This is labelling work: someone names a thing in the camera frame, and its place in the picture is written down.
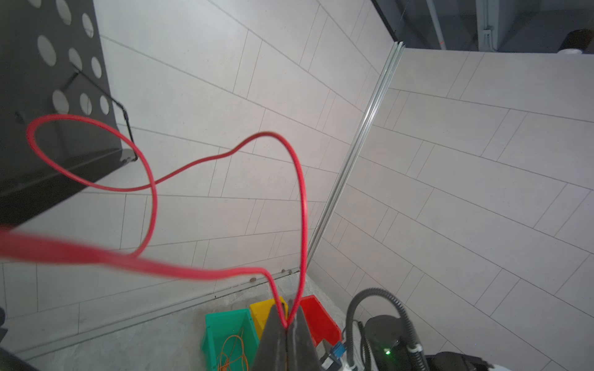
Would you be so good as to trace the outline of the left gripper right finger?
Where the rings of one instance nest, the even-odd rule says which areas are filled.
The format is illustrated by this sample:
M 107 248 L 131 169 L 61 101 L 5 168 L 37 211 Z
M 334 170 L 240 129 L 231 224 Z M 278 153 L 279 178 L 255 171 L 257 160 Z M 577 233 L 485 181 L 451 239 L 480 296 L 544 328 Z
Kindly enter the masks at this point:
M 296 316 L 286 331 L 288 371 L 319 371 L 320 357 L 312 341 L 303 309 L 297 309 Z

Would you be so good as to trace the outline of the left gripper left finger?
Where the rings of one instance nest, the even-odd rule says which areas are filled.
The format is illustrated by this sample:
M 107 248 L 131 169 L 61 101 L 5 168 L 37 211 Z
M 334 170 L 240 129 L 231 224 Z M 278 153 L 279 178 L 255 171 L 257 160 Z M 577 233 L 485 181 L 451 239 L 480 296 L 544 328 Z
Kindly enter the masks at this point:
M 253 371 L 285 371 L 288 364 L 287 332 L 278 312 L 270 312 L 258 351 L 251 365 Z

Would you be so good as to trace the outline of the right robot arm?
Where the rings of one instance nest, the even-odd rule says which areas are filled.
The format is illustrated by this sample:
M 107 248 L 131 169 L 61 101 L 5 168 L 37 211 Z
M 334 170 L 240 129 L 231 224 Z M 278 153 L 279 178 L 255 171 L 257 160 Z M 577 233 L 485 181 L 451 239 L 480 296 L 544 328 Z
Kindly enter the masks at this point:
M 360 334 L 360 358 L 363 370 L 375 366 L 379 370 L 504 370 L 478 356 L 442 351 L 427 355 L 408 316 L 405 306 L 395 295 L 383 288 L 368 288 L 357 293 L 346 312 L 346 349 L 343 370 L 357 370 L 354 346 L 354 314 L 367 298 L 383 298 L 391 304 L 397 316 L 378 315 L 357 322 Z

